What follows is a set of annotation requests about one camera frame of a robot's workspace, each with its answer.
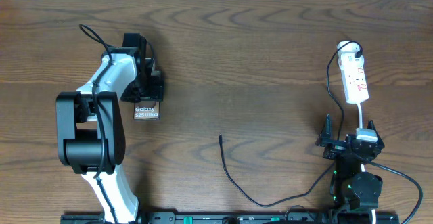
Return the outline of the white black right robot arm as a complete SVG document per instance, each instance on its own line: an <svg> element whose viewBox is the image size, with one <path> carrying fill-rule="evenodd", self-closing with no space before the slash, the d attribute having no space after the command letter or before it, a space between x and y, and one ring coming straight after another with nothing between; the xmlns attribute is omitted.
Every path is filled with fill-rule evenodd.
<svg viewBox="0 0 433 224"><path fill-rule="evenodd" d="M368 214L376 209L382 178L362 169L384 148L373 121L369 121L366 129L358 128L355 134L348 134L340 141L332 138L331 118L327 116L315 145L323 147L323 157L335 163L331 189L335 204L333 216Z"/></svg>

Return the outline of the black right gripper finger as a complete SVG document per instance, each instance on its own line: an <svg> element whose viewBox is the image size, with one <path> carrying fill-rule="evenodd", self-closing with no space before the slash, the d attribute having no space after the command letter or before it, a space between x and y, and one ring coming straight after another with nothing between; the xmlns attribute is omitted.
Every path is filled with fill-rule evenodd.
<svg viewBox="0 0 433 224"><path fill-rule="evenodd" d="M377 137L376 143L378 145L384 145L384 142L382 141L382 138L380 137L380 135L379 135L379 133L378 133L378 131L377 131L375 125L374 125L374 122L372 120L370 120L368 122L367 128L371 129L371 130L373 130L375 132L375 136Z"/></svg>
<svg viewBox="0 0 433 224"><path fill-rule="evenodd" d="M327 146L333 142L331 116L328 114L325 118L323 128L315 142L316 146Z"/></svg>

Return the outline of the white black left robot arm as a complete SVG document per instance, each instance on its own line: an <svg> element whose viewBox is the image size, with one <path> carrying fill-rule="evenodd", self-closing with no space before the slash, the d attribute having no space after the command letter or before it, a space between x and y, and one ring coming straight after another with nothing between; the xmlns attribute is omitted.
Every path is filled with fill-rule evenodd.
<svg viewBox="0 0 433 224"><path fill-rule="evenodd" d="M126 139L119 103L159 104L164 82L141 34L126 33L120 47L104 47L89 81L56 98L58 156L92 187L104 210L100 223L142 223L122 167Z"/></svg>

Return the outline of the Galaxy smartphone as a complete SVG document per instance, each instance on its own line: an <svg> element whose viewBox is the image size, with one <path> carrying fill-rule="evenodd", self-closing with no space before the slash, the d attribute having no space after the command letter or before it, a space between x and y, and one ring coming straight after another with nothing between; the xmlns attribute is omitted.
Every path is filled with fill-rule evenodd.
<svg viewBox="0 0 433 224"><path fill-rule="evenodd" d="M159 120L160 119L160 102L158 101L141 101L134 104L135 120Z"/></svg>

